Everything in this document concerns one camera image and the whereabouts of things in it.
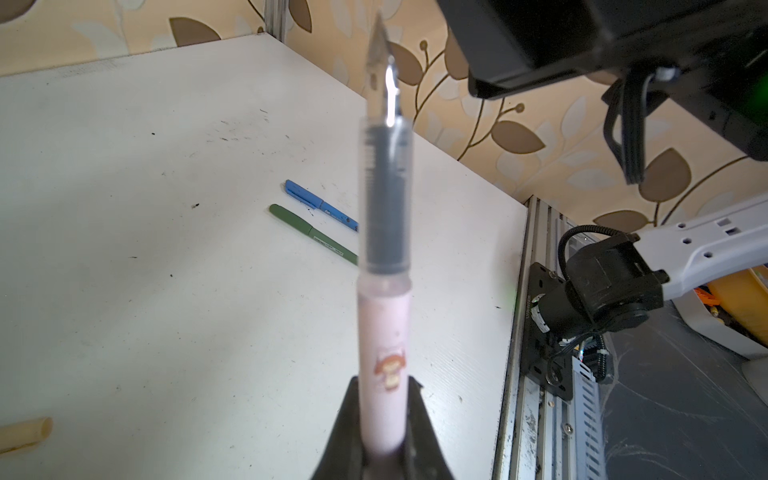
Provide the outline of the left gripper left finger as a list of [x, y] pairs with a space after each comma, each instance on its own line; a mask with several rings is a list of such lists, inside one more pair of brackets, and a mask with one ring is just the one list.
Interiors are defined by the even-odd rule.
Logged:
[[361, 440], [359, 381], [350, 379], [325, 450], [312, 480], [361, 480], [364, 447]]

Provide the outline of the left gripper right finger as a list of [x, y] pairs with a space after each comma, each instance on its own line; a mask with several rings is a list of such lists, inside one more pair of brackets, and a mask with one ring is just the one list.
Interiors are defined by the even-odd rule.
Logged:
[[443, 456], [421, 391], [423, 386], [409, 377], [407, 426], [403, 446], [403, 471], [406, 480], [453, 480]]

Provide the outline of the green pen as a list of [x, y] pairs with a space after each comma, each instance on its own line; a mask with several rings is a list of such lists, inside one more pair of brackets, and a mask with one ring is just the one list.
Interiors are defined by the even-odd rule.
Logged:
[[325, 233], [314, 228], [309, 222], [302, 219], [297, 214], [278, 204], [271, 204], [268, 207], [268, 210], [274, 217], [295, 229], [299, 233], [321, 244], [346, 261], [354, 265], [358, 264], [358, 256], [355, 253], [341, 245], [339, 242], [333, 240]]

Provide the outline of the pink pen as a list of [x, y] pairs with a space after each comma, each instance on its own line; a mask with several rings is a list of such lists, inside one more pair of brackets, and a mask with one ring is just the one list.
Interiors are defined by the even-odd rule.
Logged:
[[365, 66], [359, 167], [357, 322], [361, 439], [372, 462], [396, 457], [407, 425], [413, 131], [394, 47], [375, 18]]

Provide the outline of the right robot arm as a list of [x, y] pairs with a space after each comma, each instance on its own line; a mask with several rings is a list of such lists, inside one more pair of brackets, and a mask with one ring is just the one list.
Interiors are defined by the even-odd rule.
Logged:
[[[767, 158], [763, 1], [443, 1], [471, 94], [505, 98], [607, 71], [603, 136], [630, 185], [644, 183], [645, 122], [674, 100], [750, 159]], [[529, 315], [554, 356], [633, 328], [695, 287], [767, 259], [767, 199], [646, 233], [607, 230], [560, 254], [552, 291]]]

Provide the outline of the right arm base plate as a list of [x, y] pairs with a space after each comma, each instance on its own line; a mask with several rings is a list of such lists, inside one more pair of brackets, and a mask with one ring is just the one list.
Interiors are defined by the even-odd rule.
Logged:
[[586, 365], [596, 382], [613, 379], [614, 359], [603, 335], [593, 335], [573, 345], [587, 330], [566, 293], [566, 282], [545, 265], [530, 266], [521, 373], [548, 393], [563, 400], [573, 398], [576, 360]]

